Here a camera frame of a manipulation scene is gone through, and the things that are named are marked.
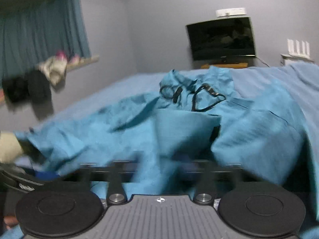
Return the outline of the left gloved hand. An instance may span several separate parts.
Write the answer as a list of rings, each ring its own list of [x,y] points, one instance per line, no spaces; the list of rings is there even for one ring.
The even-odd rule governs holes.
[[[38,157],[38,150],[27,140],[19,140],[12,132],[1,131],[0,161],[1,164],[14,163],[16,159],[28,156]]]

